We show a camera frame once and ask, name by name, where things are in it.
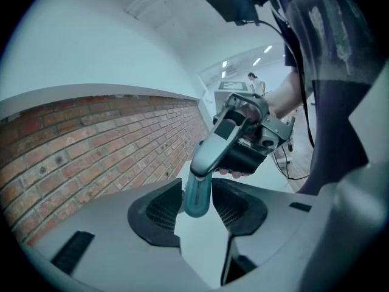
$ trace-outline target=brick wall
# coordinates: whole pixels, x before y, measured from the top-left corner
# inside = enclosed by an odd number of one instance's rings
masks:
[[[0,128],[0,202],[34,244],[101,195],[175,178],[207,129],[196,102],[83,97],[29,109]]]

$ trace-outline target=black slot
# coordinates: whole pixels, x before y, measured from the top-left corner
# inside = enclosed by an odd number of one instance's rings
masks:
[[[255,268],[255,264],[248,257],[239,255],[237,258],[231,260],[229,273],[227,275],[227,279],[225,280],[225,284],[239,279]]]
[[[55,255],[52,264],[70,275],[94,237],[89,232],[77,231]]]
[[[299,202],[292,202],[289,206],[294,207],[295,209],[301,210],[304,212],[309,212],[309,210],[311,210],[311,207],[312,207],[312,206],[309,206],[308,204],[299,203]]]

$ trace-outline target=floor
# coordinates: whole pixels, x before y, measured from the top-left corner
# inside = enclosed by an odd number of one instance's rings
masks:
[[[287,166],[289,172],[289,177],[291,178],[301,178],[309,174],[309,169],[311,166],[313,148],[309,143],[308,132],[306,126],[306,119],[304,114],[303,107],[299,107],[297,111],[294,111],[289,115],[289,117],[295,116],[296,120],[294,123],[294,133],[293,133],[293,151],[289,152],[287,146],[285,146],[285,152],[287,156],[293,158],[292,162]],[[308,100],[308,117],[309,117],[309,126],[311,128],[312,137],[315,139],[316,136],[316,111],[315,105],[312,105]],[[284,158],[284,153],[282,150],[277,150],[275,153],[277,158]],[[286,173],[285,164],[280,165],[281,170]],[[305,183],[305,179],[299,179],[294,181],[289,179],[289,185],[292,187],[294,192],[297,192]]]

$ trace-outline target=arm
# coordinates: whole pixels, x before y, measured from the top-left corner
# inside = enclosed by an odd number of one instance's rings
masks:
[[[269,109],[277,118],[281,119],[296,109],[302,102],[298,73],[292,67],[282,84],[266,96]]]

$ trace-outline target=white wall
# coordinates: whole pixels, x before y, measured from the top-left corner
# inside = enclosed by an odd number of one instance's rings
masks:
[[[203,92],[172,48],[111,0],[37,0],[0,64],[0,117],[39,105],[30,92],[51,88],[47,103],[63,99],[52,88],[77,84],[90,84],[88,95],[97,95],[93,84],[106,85],[98,94],[154,89],[157,95],[198,99]],[[76,86],[69,90],[71,97],[84,94]]]

